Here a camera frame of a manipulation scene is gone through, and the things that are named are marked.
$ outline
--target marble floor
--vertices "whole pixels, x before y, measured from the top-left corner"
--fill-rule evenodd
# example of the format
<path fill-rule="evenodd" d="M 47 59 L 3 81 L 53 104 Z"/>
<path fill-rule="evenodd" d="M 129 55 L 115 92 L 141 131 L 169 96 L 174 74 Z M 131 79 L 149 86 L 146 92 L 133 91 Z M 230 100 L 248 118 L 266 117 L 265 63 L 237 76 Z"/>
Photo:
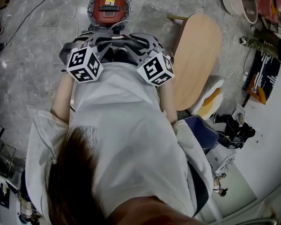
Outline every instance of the marble floor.
<path fill-rule="evenodd" d="M 11 0 L 0 11 L 5 32 L 0 42 L 8 41 L 24 17 L 42 0 Z M 250 24 L 243 17 L 232 17 L 222 0 L 131 0 L 131 19 L 125 33 L 146 32 L 155 35 L 170 49 L 179 25 L 166 14 L 190 16 L 205 13 L 212 17 L 222 31 L 222 49 L 213 74 L 225 78 L 224 101 L 220 113 L 231 112 L 235 103 L 242 103 L 244 93 L 243 66 L 248 49 L 238 38 L 250 33 Z M 77 1 L 78 32 L 86 30 L 89 19 L 86 7 L 89 0 Z M 65 42 L 75 38 L 77 28 L 73 15 L 76 0 L 47 0 L 23 23 L 7 48 L 0 54 L 0 124 L 6 129 L 3 142 L 18 149 L 25 157 L 31 121 L 27 107 L 48 110 L 64 67 L 58 54 Z M 251 66 L 250 53 L 245 70 Z"/>

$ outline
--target wooden table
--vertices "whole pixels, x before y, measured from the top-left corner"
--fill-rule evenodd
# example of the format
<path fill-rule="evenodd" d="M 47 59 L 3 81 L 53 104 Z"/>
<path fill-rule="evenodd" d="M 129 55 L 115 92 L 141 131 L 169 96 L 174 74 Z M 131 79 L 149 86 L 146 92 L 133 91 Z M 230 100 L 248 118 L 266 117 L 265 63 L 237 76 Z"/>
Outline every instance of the wooden table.
<path fill-rule="evenodd" d="M 174 99 L 177 111 L 191 107 L 200 96 L 219 54 L 222 34 L 218 25 L 205 14 L 184 20 L 174 53 Z"/>

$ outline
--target white lab coat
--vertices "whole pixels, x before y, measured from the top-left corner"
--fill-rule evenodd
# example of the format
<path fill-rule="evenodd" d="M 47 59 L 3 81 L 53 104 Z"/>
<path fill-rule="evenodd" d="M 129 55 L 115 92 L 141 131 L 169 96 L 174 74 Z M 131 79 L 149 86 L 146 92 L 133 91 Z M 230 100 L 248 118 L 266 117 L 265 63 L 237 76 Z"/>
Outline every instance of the white lab coat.
<path fill-rule="evenodd" d="M 198 141 L 183 120 L 171 127 L 155 87 L 135 66 L 104 64 L 98 81 L 77 85 L 74 104 L 70 128 L 84 128 L 99 155 L 93 192 L 106 217 L 141 196 L 156 196 L 192 217 L 196 197 L 185 152 L 211 194 L 211 168 Z M 30 115 L 26 185 L 33 204 L 49 220 L 46 181 L 69 126 L 48 112 L 30 110 Z"/>

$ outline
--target chair leg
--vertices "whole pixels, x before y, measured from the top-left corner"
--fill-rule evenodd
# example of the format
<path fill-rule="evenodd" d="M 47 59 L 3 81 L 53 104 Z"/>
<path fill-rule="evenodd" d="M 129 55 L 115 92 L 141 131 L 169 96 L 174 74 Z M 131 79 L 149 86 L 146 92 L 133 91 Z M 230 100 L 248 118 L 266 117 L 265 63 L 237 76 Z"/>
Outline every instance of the chair leg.
<path fill-rule="evenodd" d="M 176 15 L 167 15 L 167 18 L 174 21 L 175 19 L 178 20 L 187 20 L 188 17 L 176 16 Z"/>
<path fill-rule="evenodd" d="M 184 111 L 187 113 L 188 116 L 191 117 L 192 114 L 187 109 L 185 109 Z"/>

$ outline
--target electrical cord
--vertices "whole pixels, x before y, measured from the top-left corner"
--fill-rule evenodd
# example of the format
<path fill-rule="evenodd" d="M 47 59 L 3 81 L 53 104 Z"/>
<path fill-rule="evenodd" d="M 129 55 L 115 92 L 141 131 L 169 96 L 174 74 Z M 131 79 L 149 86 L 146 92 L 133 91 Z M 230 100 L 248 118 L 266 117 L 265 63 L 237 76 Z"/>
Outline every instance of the electrical cord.
<path fill-rule="evenodd" d="M 21 28 L 21 26 L 23 25 L 23 23 L 26 21 L 26 19 L 29 17 L 30 14 L 32 14 L 34 12 L 34 10 L 36 10 L 39 6 L 41 6 L 46 0 L 41 1 L 40 4 L 38 4 L 34 9 L 31 10 L 30 13 L 28 13 L 24 20 L 21 22 L 21 24 L 19 25 L 19 27 L 17 28 L 17 30 L 14 32 L 14 34 L 11 36 L 10 40 L 6 43 L 6 46 L 10 43 L 10 41 L 14 38 L 14 36 L 16 35 L 17 31 Z"/>
<path fill-rule="evenodd" d="M 76 19 L 75 19 L 76 12 L 77 12 L 77 2 L 78 2 L 78 0 L 76 0 L 76 3 L 75 3 L 74 15 L 73 15 L 73 16 L 67 17 L 67 20 L 68 20 L 69 22 L 74 20 L 75 23 L 76 23 L 76 27 L 77 27 L 76 37 L 78 37 L 78 23 L 77 23 L 77 21 L 76 21 Z"/>
<path fill-rule="evenodd" d="M 244 66 L 245 66 L 245 62 L 247 61 L 247 58 L 248 58 L 248 56 L 249 56 L 249 54 L 250 54 L 250 51 L 251 51 L 251 48 L 249 49 L 249 52 L 248 52 L 248 54 L 247 54 L 247 57 L 246 57 L 245 60 L 244 60 Z"/>
<path fill-rule="evenodd" d="M 227 72 L 226 76 L 225 76 L 225 81 L 231 81 L 234 78 L 235 72 L 232 71 L 233 67 L 229 69 L 229 71 Z"/>
<path fill-rule="evenodd" d="M 124 22 L 129 22 L 131 23 L 131 16 L 130 16 L 130 11 L 131 11 L 131 7 L 128 8 L 128 13 L 129 13 L 129 19 L 130 20 L 123 20 L 123 21 L 120 21 L 120 22 L 117 22 L 116 24 L 112 25 L 107 32 L 109 32 L 111 29 L 113 29 L 114 27 L 118 26 L 120 23 L 124 23 Z"/>

